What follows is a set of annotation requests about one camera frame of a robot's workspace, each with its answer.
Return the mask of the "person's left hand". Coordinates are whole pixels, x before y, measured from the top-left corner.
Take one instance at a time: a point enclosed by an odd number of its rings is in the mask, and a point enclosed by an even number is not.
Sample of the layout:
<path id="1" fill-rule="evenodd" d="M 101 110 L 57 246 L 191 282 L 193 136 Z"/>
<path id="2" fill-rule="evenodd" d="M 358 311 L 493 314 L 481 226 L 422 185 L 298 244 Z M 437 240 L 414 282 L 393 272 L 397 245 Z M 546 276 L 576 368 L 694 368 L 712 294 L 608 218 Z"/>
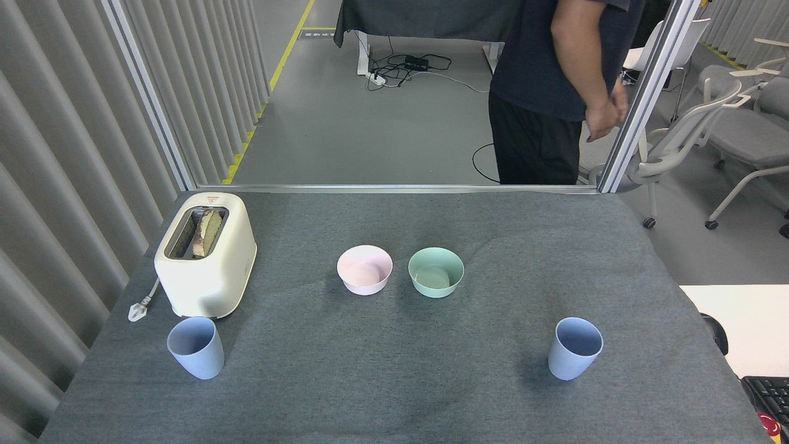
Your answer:
<path id="1" fill-rule="evenodd" d="M 628 92 L 622 82 L 621 78 L 617 78 L 614 87 L 611 91 L 610 99 L 618 115 L 618 123 L 623 123 L 628 115 L 629 98 Z"/>

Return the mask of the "person's right hand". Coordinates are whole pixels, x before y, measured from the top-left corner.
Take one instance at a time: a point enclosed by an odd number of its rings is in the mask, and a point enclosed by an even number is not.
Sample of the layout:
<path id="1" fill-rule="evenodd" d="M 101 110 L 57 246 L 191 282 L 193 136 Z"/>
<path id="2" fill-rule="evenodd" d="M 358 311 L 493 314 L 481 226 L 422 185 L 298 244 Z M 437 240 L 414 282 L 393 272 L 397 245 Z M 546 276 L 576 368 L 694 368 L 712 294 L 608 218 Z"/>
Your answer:
<path id="1" fill-rule="evenodd" d="M 586 125 L 589 134 L 586 142 L 593 142 L 610 134 L 622 120 L 623 114 L 612 97 L 587 105 Z"/>

